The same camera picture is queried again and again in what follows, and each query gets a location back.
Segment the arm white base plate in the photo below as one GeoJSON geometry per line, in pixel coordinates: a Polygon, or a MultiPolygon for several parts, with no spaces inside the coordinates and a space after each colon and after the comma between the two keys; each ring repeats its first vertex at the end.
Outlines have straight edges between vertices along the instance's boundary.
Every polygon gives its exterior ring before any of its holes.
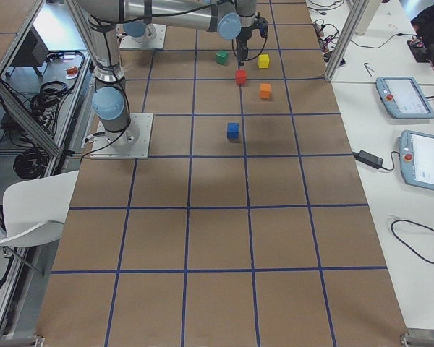
{"type": "Polygon", "coordinates": [[[93,160],[126,160],[138,158],[146,160],[149,154],[150,136],[153,128],[152,113],[131,113],[131,123],[125,133],[116,139],[114,133],[105,134],[101,121],[98,122],[97,132],[103,132],[93,141],[92,153],[89,155],[93,160]]]}
{"type": "Polygon", "coordinates": [[[123,33],[119,32],[119,47],[122,51],[163,50],[166,28],[167,26],[165,25],[148,25],[141,37],[128,35],[126,31],[123,33]]]}

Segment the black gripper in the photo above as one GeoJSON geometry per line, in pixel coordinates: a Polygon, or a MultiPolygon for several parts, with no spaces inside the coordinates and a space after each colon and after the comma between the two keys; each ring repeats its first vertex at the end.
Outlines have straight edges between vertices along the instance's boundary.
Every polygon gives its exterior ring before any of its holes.
{"type": "Polygon", "coordinates": [[[247,61],[249,51],[247,42],[251,39],[254,28],[254,25],[243,27],[236,38],[238,66],[244,66],[247,61]]]}

